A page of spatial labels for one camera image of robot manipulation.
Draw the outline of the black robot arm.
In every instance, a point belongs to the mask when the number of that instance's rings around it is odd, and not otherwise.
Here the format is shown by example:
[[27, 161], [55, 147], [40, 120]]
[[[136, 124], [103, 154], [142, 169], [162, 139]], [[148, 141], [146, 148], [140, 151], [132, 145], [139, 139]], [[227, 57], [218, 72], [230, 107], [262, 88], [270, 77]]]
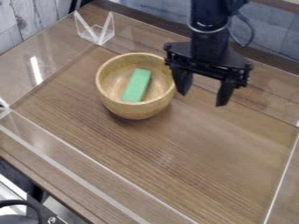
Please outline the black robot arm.
[[220, 82], [216, 106], [226, 106], [236, 88], [248, 85], [252, 63], [230, 45], [234, 39], [230, 31], [234, 16], [254, 27], [239, 9], [248, 0], [191, 0], [188, 28], [190, 42], [168, 42], [164, 64], [172, 71], [176, 90], [187, 95], [194, 75], [203, 75]]

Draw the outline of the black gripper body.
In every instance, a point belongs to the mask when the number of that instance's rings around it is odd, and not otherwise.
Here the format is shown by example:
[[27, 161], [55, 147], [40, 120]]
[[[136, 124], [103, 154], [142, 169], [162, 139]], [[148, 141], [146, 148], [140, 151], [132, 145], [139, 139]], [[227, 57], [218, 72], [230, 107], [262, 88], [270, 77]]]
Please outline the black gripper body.
[[164, 63], [175, 68], [203, 75], [222, 82], [232, 79], [236, 88], [248, 84], [252, 63], [230, 46], [230, 29], [212, 33], [191, 32], [187, 42], [168, 42], [163, 45]]

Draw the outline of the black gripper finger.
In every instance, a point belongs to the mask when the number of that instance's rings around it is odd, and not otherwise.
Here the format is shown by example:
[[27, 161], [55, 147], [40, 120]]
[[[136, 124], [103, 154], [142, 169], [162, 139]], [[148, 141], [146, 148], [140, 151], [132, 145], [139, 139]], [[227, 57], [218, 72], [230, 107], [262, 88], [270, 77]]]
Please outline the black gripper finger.
[[234, 89], [236, 87], [236, 82], [232, 79], [226, 79], [219, 87], [216, 106], [226, 106], [230, 102], [230, 97], [234, 94]]
[[187, 95], [192, 86], [192, 72], [175, 68], [172, 70], [172, 79], [179, 94]]

